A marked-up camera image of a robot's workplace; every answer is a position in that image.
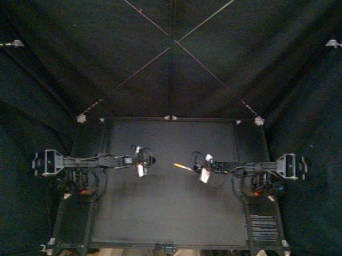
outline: black fabric wall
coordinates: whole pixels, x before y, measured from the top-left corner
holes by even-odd
[[[267,127],[273,158],[285,152],[307,157],[309,181],[289,184],[281,201],[285,231],[295,255],[342,253],[342,52],[331,49],[313,63],[279,104]]]
[[[49,239],[52,195],[48,181],[32,176],[31,161],[33,153],[45,148],[69,153],[76,124],[44,84],[51,81],[28,51],[1,49],[0,255],[36,256],[39,244]]]

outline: wire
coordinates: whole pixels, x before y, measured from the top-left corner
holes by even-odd
[[[220,83],[222,86],[226,87],[227,91],[232,95],[232,97],[240,101],[243,106],[251,111],[251,113],[256,116],[260,117],[258,112],[252,109],[252,107],[247,104],[247,102],[235,94],[232,91],[231,87],[218,78],[218,76],[212,73],[212,71],[208,69],[208,67],[200,62],[200,60],[195,57],[195,55],[187,50],[187,48],[180,44],[180,41],[175,41],[175,43],[179,45],[179,47],[186,51],[186,53],[190,55],[190,57],[196,61],[196,63],[200,65],[200,67],[208,72],[208,74],[215,78],[215,80]]]
[[[75,157],[71,157],[71,156],[65,156],[64,158],[65,159],[72,159],[72,160],[77,159],[80,161],[87,161],[87,160],[99,159],[99,158],[108,157],[108,156],[114,156],[114,155],[107,154],[107,155],[103,155],[103,156],[92,156],[92,157],[87,157],[87,158],[75,158]]]
[[[112,94],[114,92],[155,62],[155,60],[158,60],[163,55],[164,53],[170,50],[170,47],[166,48],[143,66],[139,70],[136,70],[131,76],[119,84],[116,85],[112,90],[100,98],[98,99],[87,109],[84,109],[84,111],[80,113],[80,115],[85,115],[87,112],[89,112],[95,107],[96,105],[99,105]]]
[[[180,42],[183,39],[186,39],[186,38],[188,37],[188,35],[192,34],[192,32],[195,32],[195,30],[196,30],[199,27],[202,27],[202,26],[207,23],[207,21],[211,20],[211,19],[218,15],[218,13],[223,11],[223,9],[226,9],[226,7],[227,7],[230,4],[232,4],[234,1],[235,1],[235,0],[231,0],[228,3],[226,3],[226,4],[223,5],[223,7],[220,7],[219,10],[218,10],[203,22],[200,22],[200,24],[199,24],[178,41]]]

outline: metal frame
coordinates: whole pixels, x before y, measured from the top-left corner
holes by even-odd
[[[227,120],[215,120],[216,122],[227,122]],[[100,145],[99,149],[104,149],[106,144],[107,144],[107,139],[106,139],[106,132],[107,132],[107,124],[103,126],[103,131],[102,131],[102,139],[100,139]],[[266,140],[264,140],[264,132],[263,128],[258,128],[259,133],[262,134],[262,148],[264,149],[263,155],[264,158],[263,160],[269,159],[269,151],[267,151],[267,145],[266,145]],[[240,137],[243,134],[240,134],[239,127],[235,124],[234,125],[234,131],[235,131],[235,139],[236,139],[236,156],[238,156],[238,161],[242,160],[242,141]],[[136,249],[160,249],[164,248],[166,251],[170,252],[170,250],[175,250],[178,248],[194,248],[194,249],[203,249],[203,250],[250,250],[251,256],[256,256],[259,250],[273,250],[278,253],[278,255],[285,254],[285,248],[283,248],[283,241],[285,241],[285,236],[283,236],[283,227],[282,227],[282,219],[281,219],[281,213],[279,213],[279,207],[278,207],[278,201],[271,202],[266,200],[255,200],[255,201],[242,201],[243,207],[244,207],[244,217],[246,217],[246,228],[247,228],[247,234],[248,234],[248,240],[246,241],[246,246],[231,246],[231,245],[187,245],[187,244],[128,244],[128,243],[92,243],[91,242],[91,236],[92,236],[92,228],[93,228],[93,216],[96,212],[96,202],[98,198],[96,196],[89,196],[85,200],[79,201],[79,203],[87,205],[87,222],[85,226],[79,227],[79,233],[84,234],[79,238],[77,242],[67,242],[60,239],[61,235],[61,225],[63,225],[63,219],[65,218],[65,214],[68,213],[68,203],[72,200],[72,197],[68,199],[61,199],[60,201],[60,207],[59,207],[59,213],[57,213],[57,219],[56,219],[56,224],[55,224],[55,230],[53,230],[53,240],[51,241],[48,245],[48,250],[53,249],[53,253],[51,255],[57,256],[60,255],[63,249],[73,248],[77,250],[81,256],[87,256],[87,251],[88,249],[92,248],[136,248]],[[255,230],[254,230],[254,218],[255,218],[255,212],[258,213],[259,216],[270,216],[271,219],[274,219],[275,226],[274,228],[277,229],[277,239],[275,241],[258,241],[255,238]]]

